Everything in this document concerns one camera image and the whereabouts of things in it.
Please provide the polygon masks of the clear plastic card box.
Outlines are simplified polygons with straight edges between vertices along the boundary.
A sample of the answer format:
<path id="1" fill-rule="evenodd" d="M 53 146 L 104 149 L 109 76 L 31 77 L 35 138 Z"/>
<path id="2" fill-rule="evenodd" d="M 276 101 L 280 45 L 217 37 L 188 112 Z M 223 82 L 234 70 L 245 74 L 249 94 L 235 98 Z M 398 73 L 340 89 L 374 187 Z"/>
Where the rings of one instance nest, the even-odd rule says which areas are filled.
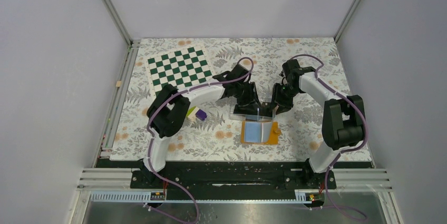
<path id="1" fill-rule="evenodd" d="M 275 111 L 270 102 L 255 102 L 246 106 L 236 104 L 229 117 L 238 121 L 268 122 L 275 118 Z"/>

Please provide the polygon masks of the orange leather card holder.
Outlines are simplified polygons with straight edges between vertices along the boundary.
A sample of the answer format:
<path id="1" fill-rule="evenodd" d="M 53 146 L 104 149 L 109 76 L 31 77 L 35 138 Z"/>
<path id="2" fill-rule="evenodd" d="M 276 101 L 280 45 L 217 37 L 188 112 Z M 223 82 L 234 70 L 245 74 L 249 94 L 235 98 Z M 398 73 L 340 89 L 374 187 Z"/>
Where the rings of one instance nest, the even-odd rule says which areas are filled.
<path id="1" fill-rule="evenodd" d="M 277 122 L 243 121 L 241 129 L 242 144 L 276 145 L 282 135 Z"/>

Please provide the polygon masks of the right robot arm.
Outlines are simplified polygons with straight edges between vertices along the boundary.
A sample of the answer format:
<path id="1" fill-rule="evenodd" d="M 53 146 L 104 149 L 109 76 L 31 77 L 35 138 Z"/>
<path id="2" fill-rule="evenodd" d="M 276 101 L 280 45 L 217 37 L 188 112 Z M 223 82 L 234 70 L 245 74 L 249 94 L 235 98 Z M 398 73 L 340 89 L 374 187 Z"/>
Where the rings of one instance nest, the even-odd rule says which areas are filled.
<path id="1" fill-rule="evenodd" d="M 324 142 L 306 161 L 302 174 L 304 185 L 315 188 L 323 182 L 323 172 L 329 170 L 341 154 L 362 148 L 368 131 L 364 115 L 364 102 L 358 95 L 346 96 L 326 84 L 318 70 L 299 65 L 296 57 L 282 65 L 281 83 L 273 88 L 271 109 L 273 114 L 293 108 L 294 97 L 308 94 L 323 108 L 322 136 Z"/>

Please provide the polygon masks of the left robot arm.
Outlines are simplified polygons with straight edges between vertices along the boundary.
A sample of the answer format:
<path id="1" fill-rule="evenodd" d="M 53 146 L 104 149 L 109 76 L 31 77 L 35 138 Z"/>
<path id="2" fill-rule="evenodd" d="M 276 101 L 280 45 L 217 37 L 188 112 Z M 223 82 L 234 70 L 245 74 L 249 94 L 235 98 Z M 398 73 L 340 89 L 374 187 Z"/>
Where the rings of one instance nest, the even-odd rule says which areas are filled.
<path id="1" fill-rule="evenodd" d="M 143 158 L 147 168 L 143 181 L 152 188 L 163 183 L 162 169 L 166 165 L 170 137 L 177 134 L 184 124 L 188 110 L 202 103 L 215 102 L 238 96 L 237 87 L 249 83 L 251 70 L 233 69 L 213 76 L 191 87 L 178 89 L 167 84 L 147 110 L 149 147 Z"/>

